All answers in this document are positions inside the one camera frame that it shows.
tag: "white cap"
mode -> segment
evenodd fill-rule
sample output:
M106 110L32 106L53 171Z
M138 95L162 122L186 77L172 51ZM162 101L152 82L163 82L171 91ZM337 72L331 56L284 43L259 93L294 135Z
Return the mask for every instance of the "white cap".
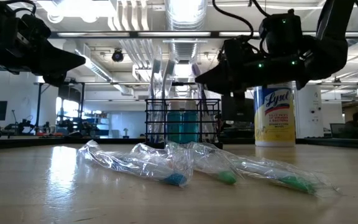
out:
M197 110L197 104L194 100L186 100L186 110Z
M180 110L180 102L179 101L171 101L169 102L170 110Z

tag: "table surface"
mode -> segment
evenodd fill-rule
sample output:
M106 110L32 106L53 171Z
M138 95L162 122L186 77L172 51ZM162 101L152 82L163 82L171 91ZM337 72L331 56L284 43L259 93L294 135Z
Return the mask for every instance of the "table surface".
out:
M225 185L199 173L179 188L78 164L79 147L1 149L0 223L358 223L358 149L225 146L324 173L343 194L318 198L255 179Z

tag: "security camera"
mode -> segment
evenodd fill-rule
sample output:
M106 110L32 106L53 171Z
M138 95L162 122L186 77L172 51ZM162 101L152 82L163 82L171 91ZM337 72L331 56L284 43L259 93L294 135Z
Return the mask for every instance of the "security camera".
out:
M122 62L124 60L124 55L122 54L122 49L115 49L111 59L114 62Z

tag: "lysol wipes container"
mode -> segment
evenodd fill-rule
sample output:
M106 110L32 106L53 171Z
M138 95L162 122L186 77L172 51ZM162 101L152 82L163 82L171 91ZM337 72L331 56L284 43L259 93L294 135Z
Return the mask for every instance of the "lysol wipes container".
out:
M295 117L292 84L258 86L254 91L255 145L293 147Z

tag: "silver duct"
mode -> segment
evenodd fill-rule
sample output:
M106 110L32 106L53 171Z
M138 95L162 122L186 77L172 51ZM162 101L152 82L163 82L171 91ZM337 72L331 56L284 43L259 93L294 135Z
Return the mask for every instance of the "silver duct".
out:
M168 30L201 30L204 26L207 6L207 0L165 0ZM172 43L170 47L177 59L191 60L196 57L200 46L199 44Z

